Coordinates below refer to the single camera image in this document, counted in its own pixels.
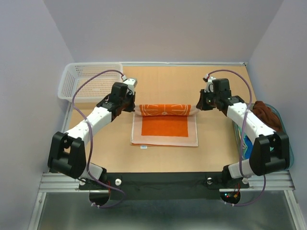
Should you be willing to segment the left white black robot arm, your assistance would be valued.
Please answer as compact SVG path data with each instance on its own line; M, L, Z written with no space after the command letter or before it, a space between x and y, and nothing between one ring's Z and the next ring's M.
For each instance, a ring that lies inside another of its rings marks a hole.
M73 179L90 179L97 189L106 185L106 169L90 162L85 147L94 135L111 123L121 112L133 112L137 80L128 78L113 84L111 93L101 100L83 121L70 130L52 137L47 165L49 169Z

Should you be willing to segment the orange Doraemon towel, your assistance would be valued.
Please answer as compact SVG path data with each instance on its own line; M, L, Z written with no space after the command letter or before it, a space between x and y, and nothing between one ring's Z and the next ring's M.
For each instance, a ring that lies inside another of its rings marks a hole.
M198 147L196 114L190 104L140 104L135 107L131 144Z

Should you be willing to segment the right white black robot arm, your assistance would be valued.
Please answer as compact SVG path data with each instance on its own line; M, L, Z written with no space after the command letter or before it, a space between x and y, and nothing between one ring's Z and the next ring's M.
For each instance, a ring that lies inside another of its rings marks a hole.
M241 127L252 142L251 155L247 160L223 167L221 183L231 187L238 182L238 178L262 176L288 169L290 166L288 135L267 126L250 111L241 97L233 96L228 79L207 77L204 81L207 85L200 91L197 109L202 111L218 109Z

